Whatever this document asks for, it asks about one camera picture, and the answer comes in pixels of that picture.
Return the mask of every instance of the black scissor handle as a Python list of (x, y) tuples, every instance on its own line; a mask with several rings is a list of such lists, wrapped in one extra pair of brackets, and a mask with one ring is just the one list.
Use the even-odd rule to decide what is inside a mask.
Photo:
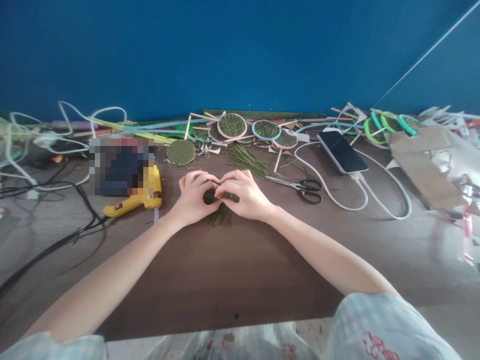
[(309, 204), (320, 204), (322, 196), (319, 193), (306, 190), (297, 190), (298, 195)]
[(299, 184), (305, 187), (307, 190), (312, 191), (320, 191), (323, 188), (322, 183), (314, 179), (303, 179), (299, 182)]

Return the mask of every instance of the round craft piece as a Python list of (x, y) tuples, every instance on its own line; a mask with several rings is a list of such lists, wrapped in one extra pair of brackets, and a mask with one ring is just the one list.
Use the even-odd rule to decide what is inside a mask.
[(279, 149), (290, 150), (297, 146), (299, 140), (292, 130), (283, 128), (280, 136), (272, 140), (272, 143)]
[(240, 138), (247, 132), (247, 122), (235, 113), (228, 113), (220, 117), (218, 131), (227, 139)]
[(380, 115), (381, 124), (383, 125), (382, 128), (386, 128), (391, 133), (396, 133), (404, 130), (402, 126), (399, 124), (398, 120), (395, 120), (386, 115), (396, 116), (395, 114), (392, 114), (391, 112), (388, 112), (388, 111), (385, 111), (384, 113), (382, 113)]
[(173, 165), (185, 165), (195, 159), (195, 146), (190, 140), (176, 140), (166, 151), (168, 161)]
[(209, 138), (209, 131), (208, 130), (199, 130), (199, 129), (193, 129), (193, 135), (195, 138), (202, 142), (202, 143), (211, 143), (212, 139)]
[(372, 136), (372, 134), (377, 132), (379, 129), (376, 128), (376, 125), (372, 122), (371, 117), (365, 120), (365, 123), (363, 124), (363, 126), (364, 126), (365, 135), (367, 139), (370, 140), (372, 143), (378, 144), (378, 145), (383, 145), (387, 143), (387, 140), (385, 139), (385, 135), (381, 132), (376, 134), (375, 136)]
[(280, 127), (276, 123), (268, 120), (254, 122), (251, 131), (257, 138), (266, 141), (275, 140), (282, 134)]
[(216, 123), (213, 123), (211, 124), (209, 127), (208, 127), (208, 136), (214, 141), (214, 142), (217, 142), (217, 143), (224, 143), (226, 140), (228, 140), (225, 136), (223, 136), (220, 131), (219, 131), (219, 127), (217, 126)]
[(408, 115), (400, 115), (398, 118), (398, 123), (410, 135), (416, 135), (418, 133), (417, 129), (422, 127), (420, 121)]
[[(243, 136), (250, 136), (250, 135), (253, 135), (253, 134), (254, 133), (252, 132), (252, 124), (247, 121), (246, 122), (246, 132), (245, 132), (245, 135), (243, 135)], [(246, 138), (246, 139), (237, 140), (236, 142), (240, 143), (240, 144), (250, 144), (253, 140), (254, 140), (253, 137), (249, 137), (249, 138)]]

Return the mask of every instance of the white string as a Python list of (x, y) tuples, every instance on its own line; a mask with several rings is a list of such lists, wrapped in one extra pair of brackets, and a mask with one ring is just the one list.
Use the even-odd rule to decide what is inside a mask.
[(361, 151), (358, 151), (357, 149), (354, 149), (357, 153), (363, 155), (364, 157), (366, 157), (367, 159), (370, 159), (371, 161), (373, 161), (375, 164), (377, 164), (379, 167), (381, 167), (383, 170), (386, 171), (386, 173), (388, 175), (390, 175), (390, 177), (396, 182), (396, 184), (398, 185), (398, 187), (400, 188), (400, 191), (401, 193), (403, 194), (403, 197), (405, 198), (406, 200), (406, 205), (407, 205), (407, 211), (406, 211), (406, 214), (404, 216), (401, 216), (401, 217), (398, 217), (398, 216), (395, 216), (393, 215), (386, 207), (385, 205), (380, 201), (380, 199), (377, 197), (377, 195), (375, 195), (374, 191), (372, 190), (372, 188), (367, 184), (367, 181), (365, 180), (364, 176), (362, 175), (361, 172), (357, 171), (357, 172), (354, 172), (352, 174), (350, 174), (350, 177), (358, 184), (358, 186), (360, 187), (361, 189), (361, 192), (363, 193), (363, 196), (364, 196), (364, 202), (363, 202), (363, 205), (359, 208), (350, 208), (350, 207), (346, 207), (346, 206), (343, 206), (342, 204), (340, 204), (337, 200), (334, 199), (334, 197), (332, 196), (332, 194), (330, 193), (329, 189), (327, 188), (327, 184), (325, 184), (325, 181), (324, 179), (322, 178), (322, 176), (320, 175), (320, 173), (317, 171), (317, 169), (315, 169), (312, 165), (310, 165), (308, 162), (306, 162), (305, 160), (303, 160), (301, 157), (299, 157), (297, 155), (297, 151), (300, 150), (301, 148), (303, 148), (304, 146), (307, 146), (307, 145), (312, 145), (312, 144), (320, 144), (321, 142), (320, 141), (314, 141), (314, 142), (308, 142), (308, 143), (305, 143), (303, 144), (302, 146), (299, 146), (295, 152), (293, 153), (293, 155), (298, 159), (300, 160), (302, 163), (304, 163), (305, 165), (307, 165), (310, 169), (313, 170), (313, 172), (315, 172), (316, 176), (320, 179), (322, 185), (323, 185), (323, 188), (325, 189), (327, 195), (330, 197), (330, 199), (335, 203), (337, 204), (339, 207), (341, 207), (342, 209), (345, 209), (345, 210), (349, 210), (349, 211), (358, 211), (358, 210), (362, 210), (364, 209), (368, 202), (369, 202), (369, 196), (367, 195), (367, 192), (365, 191), (365, 188), (363, 187), (363, 185), (361, 183), (363, 183), (367, 190), (371, 193), (371, 195), (373, 196), (373, 198), (375, 199), (375, 201), (381, 206), (381, 208), (383, 210), (385, 210), (385, 212), (392, 218), (394, 219), (397, 219), (397, 220), (402, 220), (402, 219), (406, 219), (410, 216), (410, 214), (412, 213), (412, 203), (410, 202), (410, 198), (409, 198), (409, 195), (407, 194), (407, 191), (405, 190), (405, 188), (403, 187), (403, 185), (400, 183), (400, 181), (385, 167), (383, 166), (382, 164), (380, 164), (378, 161), (376, 161), (374, 158), (372, 158), (371, 156), (361, 152)]
[[(1, 172), (0, 172), (0, 175), (7, 176), (7, 177), (13, 177), (13, 178), (25, 179), (25, 180), (29, 181), (32, 185), (37, 185), (38, 184), (38, 182), (33, 177), (31, 177), (18, 164), (18, 161), (20, 161), (26, 155), (26, 151), (28, 150), (28, 143), (27, 143), (27, 145), (25, 145), (25, 153), (23, 154), (21, 159), (16, 161), (12, 158), (11, 150), (12, 150), (12, 135), (13, 134), (23, 135), (23, 134), (26, 133), (26, 134), (31, 134), (35, 137), (45, 137), (45, 138), (53, 139), (55, 141), (65, 141), (65, 142), (75, 143), (75, 144), (82, 145), (82, 147), (83, 147), (83, 148), (75, 149), (75, 150), (55, 151), (48, 145), (46, 147), (46, 149), (49, 150), (53, 154), (78, 153), (78, 152), (84, 152), (85, 150), (87, 150), (89, 148), (89, 146), (87, 144), (84, 144), (80, 141), (66, 139), (66, 138), (63, 137), (63, 136), (71, 135), (73, 133), (73, 128), (72, 128), (72, 126), (70, 124), (70, 120), (69, 120), (69, 118), (68, 118), (68, 116), (65, 112), (64, 105), (67, 105), (67, 106), (71, 107), (80, 117), (82, 117), (83, 119), (90, 122), (90, 128), (91, 128), (91, 133), (92, 133), (93, 138), (97, 137), (96, 132), (95, 132), (95, 128), (94, 128), (94, 123), (97, 123), (97, 121), (95, 121), (95, 117), (98, 114), (106, 112), (106, 111), (110, 111), (110, 110), (120, 110), (120, 111), (123, 112), (123, 121), (127, 120), (127, 112), (124, 109), (122, 109), (121, 107), (117, 107), (117, 106), (106, 107), (106, 108), (95, 111), (90, 117), (88, 117), (88, 116), (83, 115), (75, 106), (71, 105), (70, 103), (65, 102), (65, 101), (59, 101), (58, 106), (60, 107), (60, 111), (63, 115), (63, 118), (65, 119), (68, 130), (67, 130), (67, 132), (64, 132), (64, 133), (46, 134), (46, 133), (38, 133), (36, 131), (30, 130), (28, 127), (26, 127), (24, 125), (21, 125), (17, 122), (17, 116), (22, 116), (22, 117), (25, 117), (27, 119), (33, 120), (33, 121), (35, 121), (39, 124), (42, 124), (42, 122), (40, 120), (38, 120), (37, 118), (34, 118), (32, 116), (29, 116), (29, 115), (26, 115), (26, 114), (23, 114), (23, 113), (20, 113), (20, 112), (11, 112), (10, 113), (11, 123), (9, 123), (6, 127), (5, 158), (8, 160), (8, 162), (12, 166), (14, 166), (18, 170), (18, 172), (20, 172), (21, 175), (5, 174), (5, 173), (1, 173)], [(15, 127), (20, 132), (12, 132), (12, 127)], [(89, 180), (89, 178), (90, 178), (90, 174), (87, 174), (86, 177), (83, 180), (77, 182), (75, 185), (83, 184), (83, 183), (87, 182)], [(71, 188), (71, 187), (72, 187), (72, 185), (65, 185), (65, 186), (58, 186), (58, 187), (47, 187), (47, 188), (37, 186), (37, 187), (35, 187), (35, 189), (40, 190), (40, 191), (48, 192), (48, 191), (57, 191), (57, 190), (67, 189), (67, 188)]]
[(462, 21), (465, 20), (465, 18), (466, 18), (468, 15), (470, 15), (470, 14), (472, 13), (472, 11), (475, 10), (479, 5), (480, 5), (480, 0), (478, 0), (478, 1), (476, 2), (476, 4), (473, 5), (473, 6), (470, 8), (470, 10), (468, 10), (468, 11), (465, 13), (465, 15), (463, 15), (463, 16), (460, 18), (460, 20), (458, 20), (458, 21), (455, 23), (455, 25), (453, 25), (453, 26), (450, 28), (450, 30), (448, 30), (448, 31), (445, 33), (445, 35), (443, 35), (443, 36), (441, 37), (441, 39), (438, 40), (438, 41), (436, 42), (436, 44), (433, 45), (433, 46), (430, 48), (430, 50), (428, 50), (428, 51), (425, 53), (425, 55), (423, 55), (423, 56), (421, 57), (421, 59), (418, 60), (418, 61), (415, 63), (415, 65), (413, 65), (413, 66), (410, 68), (410, 70), (408, 70), (408, 71), (405, 73), (405, 75), (403, 75), (403, 76), (400, 78), (400, 80), (398, 80), (398, 81), (395, 83), (395, 85), (393, 85), (393, 86), (390, 88), (390, 90), (388, 90), (388, 91), (385, 93), (385, 95), (383, 95), (383, 96), (380, 98), (380, 100), (378, 100), (378, 101), (372, 106), (372, 108), (374, 108), (375, 106), (377, 106), (377, 104), (378, 104), (379, 102), (381, 102), (408, 74), (410, 74), (410, 73), (412, 72), (412, 70), (415, 69), (415, 68), (417, 67), (417, 65), (420, 64), (420, 63), (423, 61), (423, 59), (425, 59), (448, 35), (450, 35), (450, 33), (451, 33), (453, 30), (455, 30), (455, 28), (456, 28), (458, 25), (460, 25), (460, 24), (462, 23)]

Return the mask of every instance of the phone screen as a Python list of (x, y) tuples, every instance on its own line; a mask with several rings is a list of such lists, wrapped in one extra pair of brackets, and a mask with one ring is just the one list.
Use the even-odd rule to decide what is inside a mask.
[(326, 152), (342, 173), (349, 174), (369, 169), (367, 164), (338, 131), (320, 132), (318, 139), (322, 142)]

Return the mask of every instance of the finger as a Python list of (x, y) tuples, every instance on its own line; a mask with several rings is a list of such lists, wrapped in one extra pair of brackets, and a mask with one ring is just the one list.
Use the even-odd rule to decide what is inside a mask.
[(202, 170), (196, 170), (191, 171), (187, 175), (185, 175), (185, 186), (190, 186), (195, 181), (195, 177), (200, 174), (207, 174), (207, 172)]
[(199, 186), (202, 185), (206, 181), (214, 181), (216, 183), (219, 183), (220, 180), (217, 179), (215, 175), (209, 174), (209, 173), (204, 173), (200, 174), (196, 177), (195, 181), (193, 182), (193, 186)]
[(250, 178), (240, 170), (233, 170), (223, 175), (223, 177), (220, 179), (220, 182), (223, 183), (225, 180), (228, 180), (228, 179), (249, 180)]
[(215, 197), (220, 199), (225, 192), (239, 195), (239, 193), (241, 193), (241, 190), (242, 186), (230, 180), (227, 180), (215, 191)]
[(233, 210), (235, 206), (239, 204), (238, 202), (235, 202), (232, 199), (229, 199), (228, 197), (222, 197), (220, 201), (224, 203), (227, 206), (227, 208), (229, 208), (230, 210)]
[(182, 176), (182, 178), (178, 180), (178, 185), (180, 186), (180, 190), (185, 189), (185, 176)]
[(200, 191), (202, 193), (205, 193), (206, 191), (208, 191), (210, 189), (216, 189), (218, 187), (219, 186), (216, 183), (214, 183), (213, 181), (207, 181), (207, 182), (201, 184), (199, 188), (200, 188)]
[(250, 179), (252, 180), (254, 179), (254, 177), (252, 176), (252, 172), (250, 170), (242, 170), (241, 172), (247, 175)]
[(220, 200), (212, 202), (210, 205), (205, 205), (205, 216), (216, 212), (219, 209), (220, 205), (222, 205), (222, 202)]

